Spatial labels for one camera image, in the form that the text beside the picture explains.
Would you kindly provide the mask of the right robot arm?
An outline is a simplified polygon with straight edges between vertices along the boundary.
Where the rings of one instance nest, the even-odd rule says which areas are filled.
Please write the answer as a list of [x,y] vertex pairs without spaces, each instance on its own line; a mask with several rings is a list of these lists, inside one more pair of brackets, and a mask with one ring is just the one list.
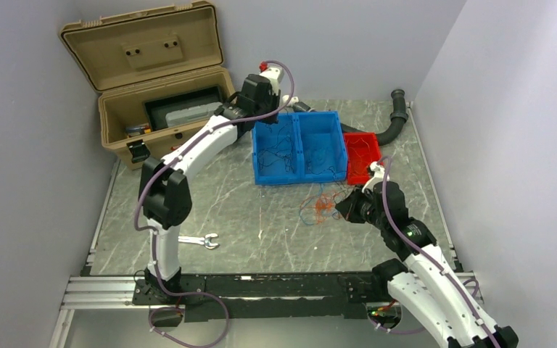
[[397,183],[356,188],[336,209],[350,223],[378,228],[397,255],[373,268],[373,296],[397,300],[440,347],[518,346],[517,333],[484,311],[449,266],[432,232],[410,216]]

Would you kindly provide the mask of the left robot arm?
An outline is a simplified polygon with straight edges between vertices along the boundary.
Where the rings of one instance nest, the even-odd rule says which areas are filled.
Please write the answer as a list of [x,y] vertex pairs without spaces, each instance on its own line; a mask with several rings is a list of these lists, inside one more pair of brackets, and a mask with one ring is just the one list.
[[174,302],[182,292],[178,237],[192,209],[189,181],[256,123],[276,123],[283,108],[283,76],[279,67],[248,75],[241,90],[220,105],[184,145],[160,159],[144,161],[133,221],[136,230],[149,232],[151,255],[144,279],[160,304]]

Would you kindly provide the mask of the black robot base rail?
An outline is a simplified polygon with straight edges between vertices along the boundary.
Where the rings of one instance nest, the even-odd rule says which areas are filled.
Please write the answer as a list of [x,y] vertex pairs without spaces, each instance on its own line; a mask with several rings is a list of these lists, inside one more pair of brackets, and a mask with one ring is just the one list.
[[184,297],[168,295],[143,277],[134,279],[133,305],[179,307],[187,323],[224,318],[341,317],[396,326],[399,304],[370,271],[330,273],[183,274]]

